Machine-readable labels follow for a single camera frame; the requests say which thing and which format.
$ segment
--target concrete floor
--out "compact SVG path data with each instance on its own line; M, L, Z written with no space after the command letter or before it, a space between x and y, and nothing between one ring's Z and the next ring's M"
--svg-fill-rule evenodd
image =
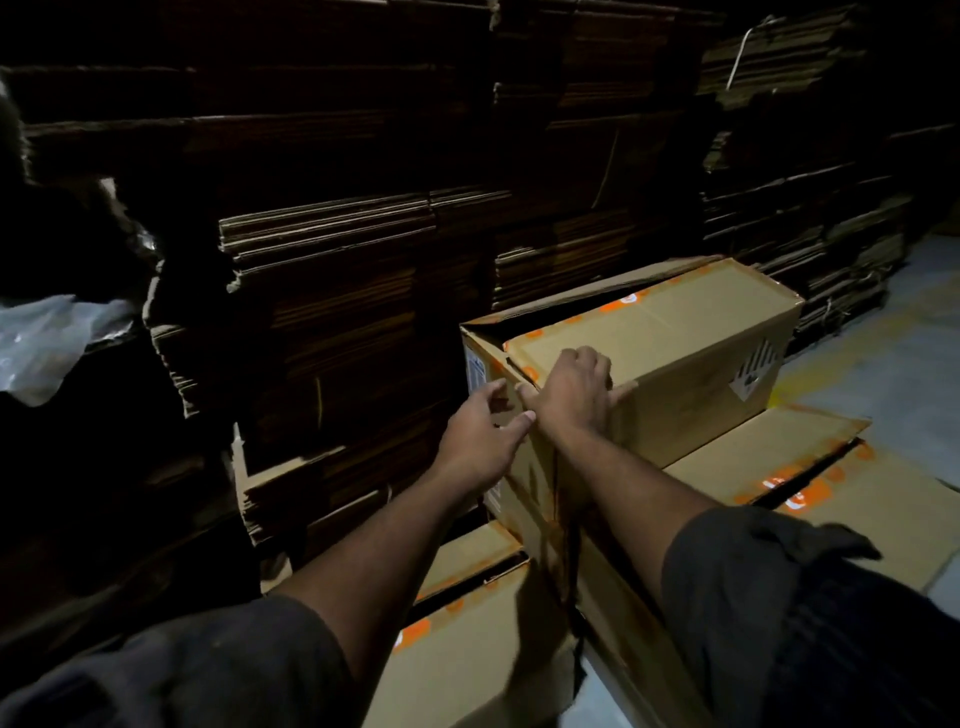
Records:
M960 238L930 236L890 281L887 305L787 362L771 403L869 417L871 442L960 486ZM960 555L929 592L960 619ZM629 726L593 668L563 728Z

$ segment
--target cardboard box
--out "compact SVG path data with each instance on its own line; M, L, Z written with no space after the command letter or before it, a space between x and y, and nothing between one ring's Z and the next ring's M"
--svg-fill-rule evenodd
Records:
M554 596L566 604L573 588L567 565L569 531L543 519L529 494L502 478L484 494L484 504L494 517L522 544L547 577Z
M434 575L483 563L481 553L504 546L502 535L494 526L472 546L443 546ZM573 702L576 645L527 561L403 629L364 726L534 728Z
M960 550L960 493L858 439L868 425L814 409L776 407L667 471L728 505L773 491L784 514L843 523L883 554L880 561L857 564L925 592ZM796 495L794 478L809 480Z
M858 565L923 592L960 549L960 493L863 441L869 424L776 407L666 471L727 505L762 497L795 518L843 523L883 554ZM581 517L579 542L576 605L611 690L647 724L709 724L653 600L595 509Z
M669 260L462 325L468 381L543 385L562 349L593 346L614 384L639 383L613 413L613 439L663 467L763 410L802 304L730 259ZM510 476L548 522L589 500L536 429Z
M440 547L420 585L417 602L462 584L522 550L520 541L499 523L476 528Z
M660 615L629 562L611 557L610 539L587 523L580 533L577 609L621 699L642 725L710 726L713 718L697 691Z

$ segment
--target forearm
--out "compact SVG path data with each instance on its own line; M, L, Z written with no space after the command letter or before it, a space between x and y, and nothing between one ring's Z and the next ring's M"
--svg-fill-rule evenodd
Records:
M428 471L277 591L313 609L337 637L361 689L383 669L465 488Z
M661 602L667 549L695 516L719 503L588 429L571 428L555 439L586 480L643 584Z

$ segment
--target plastic bag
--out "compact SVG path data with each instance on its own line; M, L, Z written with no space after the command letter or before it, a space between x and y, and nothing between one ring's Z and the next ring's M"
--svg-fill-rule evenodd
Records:
M133 315L128 301L87 303L73 296L0 306L0 391L30 407L46 403L86 347L129 330Z

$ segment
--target corrugated cardboard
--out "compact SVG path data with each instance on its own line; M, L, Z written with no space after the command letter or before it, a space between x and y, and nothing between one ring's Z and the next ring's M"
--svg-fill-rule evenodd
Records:
M865 442L778 510L862 533L883 558L857 563L920 592L960 549L960 493Z
M561 603L570 594L566 532L555 523L547 523L529 494L505 477L484 494L484 503L523 544L523 550L540 566Z
M648 724L651 712L671 728L709 726L712 717L660 617L611 563L588 528L581 530L577 608L610 668L624 673L627 699Z
M665 470L726 505L748 503L836 452L869 424L805 407L774 407Z
M574 695L576 640L527 562L406 627L365 728L534 728Z
M499 523L482 525L440 547L420 586L417 601L456 586L522 549L520 541Z
M960 494L892 452L857 441L868 425L815 409L775 407L666 471L727 505L782 490L780 512L862 533L883 559L861 566L924 591L960 549ZM787 498L792 478L854 441L850 452Z
M614 384L639 383L613 439L663 467L762 411L802 303L730 259L665 261L463 325L468 380L540 385L562 349L593 346ZM588 501L537 430L510 475L549 522Z
M960 549L960 494L860 440L868 425L810 408L777 407L666 471L727 505L782 491L779 511L864 534L883 559L859 565L925 591ZM812 468L823 472L787 499L791 480L809 477ZM575 594L608 677L623 684L618 694L635 714L647 723L653 712L664 725L709 724L656 609L595 510L582 518Z

